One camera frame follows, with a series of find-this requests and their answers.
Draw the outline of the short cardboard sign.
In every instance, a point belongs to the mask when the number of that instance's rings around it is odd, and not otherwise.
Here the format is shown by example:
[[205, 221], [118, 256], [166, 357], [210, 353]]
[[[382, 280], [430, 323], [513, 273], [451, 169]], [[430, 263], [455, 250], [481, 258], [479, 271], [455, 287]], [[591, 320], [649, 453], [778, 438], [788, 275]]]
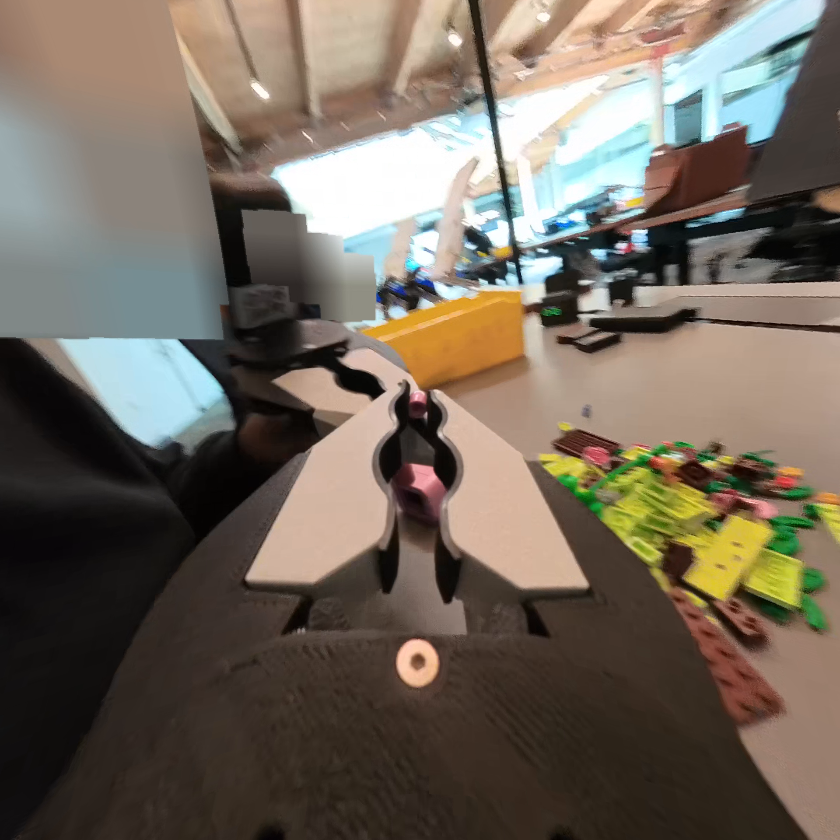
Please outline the short cardboard sign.
[[406, 276], [406, 262], [411, 255], [412, 239], [417, 230], [414, 216], [404, 218], [396, 225], [391, 250], [383, 262], [384, 277], [387, 280], [403, 280]]

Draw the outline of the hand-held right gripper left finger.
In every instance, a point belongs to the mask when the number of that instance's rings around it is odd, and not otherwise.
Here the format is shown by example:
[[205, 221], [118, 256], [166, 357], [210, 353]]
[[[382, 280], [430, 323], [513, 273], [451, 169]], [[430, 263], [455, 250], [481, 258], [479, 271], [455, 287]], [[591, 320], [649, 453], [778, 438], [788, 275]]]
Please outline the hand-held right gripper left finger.
[[250, 589], [391, 592], [400, 542], [392, 480], [412, 391], [401, 381], [311, 449], [245, 575]]

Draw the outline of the black computer monitor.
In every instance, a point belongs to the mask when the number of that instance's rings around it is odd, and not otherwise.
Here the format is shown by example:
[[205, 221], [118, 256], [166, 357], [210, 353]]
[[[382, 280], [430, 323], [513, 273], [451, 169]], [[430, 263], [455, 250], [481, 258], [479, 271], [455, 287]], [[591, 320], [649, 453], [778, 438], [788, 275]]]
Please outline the black computer monitor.
[[747, 203], [839, 185], [839, 2], [826, 3], [773, 132], [752, 171]]

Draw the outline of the yellow plastic bin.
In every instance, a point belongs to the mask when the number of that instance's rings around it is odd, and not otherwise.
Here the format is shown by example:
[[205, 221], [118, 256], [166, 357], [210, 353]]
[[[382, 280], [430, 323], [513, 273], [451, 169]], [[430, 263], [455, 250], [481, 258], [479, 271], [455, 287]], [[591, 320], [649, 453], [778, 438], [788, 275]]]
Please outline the yellow plastic bin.
[[482, 290], [361, 333], [397, 352], [428, 390], [521, 358], [524, 314], [519, 290]]

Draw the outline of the pile of toy bricks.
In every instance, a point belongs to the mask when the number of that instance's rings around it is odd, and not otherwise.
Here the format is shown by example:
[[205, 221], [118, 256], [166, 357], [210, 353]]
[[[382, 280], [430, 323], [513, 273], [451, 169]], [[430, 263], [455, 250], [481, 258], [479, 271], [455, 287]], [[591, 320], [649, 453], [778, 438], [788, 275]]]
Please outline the pile of toy bricks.
[[730, 455], [723, 443], [623, 446], [568, 423], [541, 468], [569, 490], [647, 567], [703, 629], [726, 627], [767, 644], [763, 617], [801, 618], [826, 634], [818, 596], [826, 573], [804, 560], [802, 533], [822, 527], [838, 543], [838, 494], [817, 491], [771, 450]]

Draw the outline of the person's left forearm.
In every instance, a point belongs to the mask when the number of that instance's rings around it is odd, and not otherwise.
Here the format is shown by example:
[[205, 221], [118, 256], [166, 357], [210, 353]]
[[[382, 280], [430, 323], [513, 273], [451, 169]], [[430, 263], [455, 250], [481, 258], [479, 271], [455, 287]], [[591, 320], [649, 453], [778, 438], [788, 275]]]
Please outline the person's left forearm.
[[215, 432], [192, 451], [170, 442], [143, 447], [147, 466], [163, 483], [193, 532], [205, 539], [272, 474], [248, 455], [235, 430]]

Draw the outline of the person's black jacket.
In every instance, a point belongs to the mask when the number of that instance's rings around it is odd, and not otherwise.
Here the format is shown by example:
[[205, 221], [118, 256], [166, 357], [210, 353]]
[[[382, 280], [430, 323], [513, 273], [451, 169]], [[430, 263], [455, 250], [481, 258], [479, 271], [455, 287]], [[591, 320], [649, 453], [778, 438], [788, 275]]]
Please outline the person's black jacket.
[[2, 838], [71, 761], [194, 545], [167, 485], [182, 461], [124, 433], [29, 343], [2, 339]]

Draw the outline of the tall cardboard sign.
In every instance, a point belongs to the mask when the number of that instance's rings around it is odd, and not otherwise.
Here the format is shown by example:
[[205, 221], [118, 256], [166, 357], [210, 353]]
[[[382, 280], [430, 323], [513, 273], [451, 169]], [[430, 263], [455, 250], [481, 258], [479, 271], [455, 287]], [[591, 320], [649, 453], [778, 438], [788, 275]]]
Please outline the tall cardboard sign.
[[469, 197], [469, 182], [480, 158], [473, 156], [455, 174], [446, 196], [443, 214], [437, 223], [437, 246], [430, 272], [433, 281], [449, 282], [461, 256], [465, 240], [465, 200]]

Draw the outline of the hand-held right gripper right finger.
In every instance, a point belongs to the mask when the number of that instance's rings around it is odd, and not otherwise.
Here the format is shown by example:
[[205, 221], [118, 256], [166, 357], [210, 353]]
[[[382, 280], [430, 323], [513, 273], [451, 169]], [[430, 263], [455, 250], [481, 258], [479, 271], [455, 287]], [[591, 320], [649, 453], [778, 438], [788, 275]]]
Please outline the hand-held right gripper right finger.
[[443, 601], [523, 604], [589, 593], [522, 454], [441, 391], [427, 392], [425, 419], [444, 487], [434, 553]]

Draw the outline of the black charger case green lights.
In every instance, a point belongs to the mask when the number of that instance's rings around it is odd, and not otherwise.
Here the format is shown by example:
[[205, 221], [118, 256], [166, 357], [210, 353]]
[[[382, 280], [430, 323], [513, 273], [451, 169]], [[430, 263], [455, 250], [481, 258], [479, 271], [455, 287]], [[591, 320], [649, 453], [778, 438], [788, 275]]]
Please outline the black charger case green lights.
[[539, 318], [547, 328], [563, 327], [580, 320], [579, 296], [575, 290], [561, 290], [547, 294], [539, 304]]

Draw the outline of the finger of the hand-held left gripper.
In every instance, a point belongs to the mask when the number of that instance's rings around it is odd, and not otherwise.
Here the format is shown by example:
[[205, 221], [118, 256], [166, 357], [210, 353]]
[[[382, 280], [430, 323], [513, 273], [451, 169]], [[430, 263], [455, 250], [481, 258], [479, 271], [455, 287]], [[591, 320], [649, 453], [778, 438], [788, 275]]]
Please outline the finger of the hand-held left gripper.
[[311, 415], [321, 438], [379, 397], [379, 377], [349, 366], [297, 369], [274, 378], [271, 384], [289, 403]]
[[410, 382], [410, 374], [403, 367], [371, 348], [332, 349], [327, 353], [327, 369], [339, 391], [351, 397], [379, 398]]

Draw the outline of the flat black device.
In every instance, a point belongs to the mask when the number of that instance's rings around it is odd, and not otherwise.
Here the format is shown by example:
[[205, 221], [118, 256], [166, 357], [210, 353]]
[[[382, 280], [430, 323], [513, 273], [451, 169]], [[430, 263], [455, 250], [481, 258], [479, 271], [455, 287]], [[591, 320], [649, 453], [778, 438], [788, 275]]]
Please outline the flat black device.
[[610, 333], [667, 333], [695, 319], [699, 309], [684, 306], [619, 308], [592, 316], [593, 329]]

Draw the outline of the black pole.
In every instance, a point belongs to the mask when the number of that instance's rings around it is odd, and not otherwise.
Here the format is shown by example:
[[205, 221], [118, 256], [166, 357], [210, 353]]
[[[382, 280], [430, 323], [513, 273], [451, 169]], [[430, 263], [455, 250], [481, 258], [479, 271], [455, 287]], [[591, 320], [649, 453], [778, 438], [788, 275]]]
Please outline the black pole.
[[468, 1], [470, 23], [473, 32], [474, 46], [476, 50], [476, 58], [481, 78], [481, 84], [484, 92], [484, 99], [486, 102], [486, 111], [490, 124], [490, 133], [493, 142], [493, 149], [497, 163], [497, 170], [500, 183], [500, 194], [504, 208], [504, 216], [508, 225], [508, 244], [511, 249], [511, 260], [515, 270], [518, 285], [524, 285], [521, 267], [521, 254], [519, 244], [515, 235], [513, 225], [513, 213], [511, 206], [511, 198], [509, 193], [507, 166], [503, 156], [503, 149], [501, 144], [501, 132], [498, 123], [497, 98], [494, 88], [494, 83], [491, 78], [489, 54], [487, 50], [487, 40], [484, 28], [484, 19], [481, 12], [480, 1]]

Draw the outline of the pink toy connector piece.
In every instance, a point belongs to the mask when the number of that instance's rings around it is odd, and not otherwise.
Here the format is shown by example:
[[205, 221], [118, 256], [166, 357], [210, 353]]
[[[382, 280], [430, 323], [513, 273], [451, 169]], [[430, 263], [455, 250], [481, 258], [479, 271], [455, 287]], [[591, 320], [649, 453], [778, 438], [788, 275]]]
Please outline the pink toy connector piece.
[[434, 467], [405, 464], [392, 479], [392, 488], [406, 516], [428, 525], [438, 523], [447, 488], [438, 478]]

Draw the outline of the wooden-top desk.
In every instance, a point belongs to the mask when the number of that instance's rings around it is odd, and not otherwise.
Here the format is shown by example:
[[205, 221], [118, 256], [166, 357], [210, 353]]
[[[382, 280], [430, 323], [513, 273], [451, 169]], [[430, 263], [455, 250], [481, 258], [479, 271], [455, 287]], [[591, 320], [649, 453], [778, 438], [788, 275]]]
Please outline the wooden-top desk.
[[695, 247], [705, 245], [700, 259], [702, 283], [721, 283], [725, 237], [757, 235], [735, 262], [765, 259], [776, 263], [770, 281], [832, 280], [838, 271], [838, 211], [816, 205], [805, 195], [749, 203], [747, 185], [687, 209], [648, 215], [625, 213], [590, 227], [576, 227], [520, 247], [520, 255], [561, 259], [564, 271], [580, 280], [629, 274], [666, 283], [666, 270], [676, 270], [677, 283], [689, 285]]

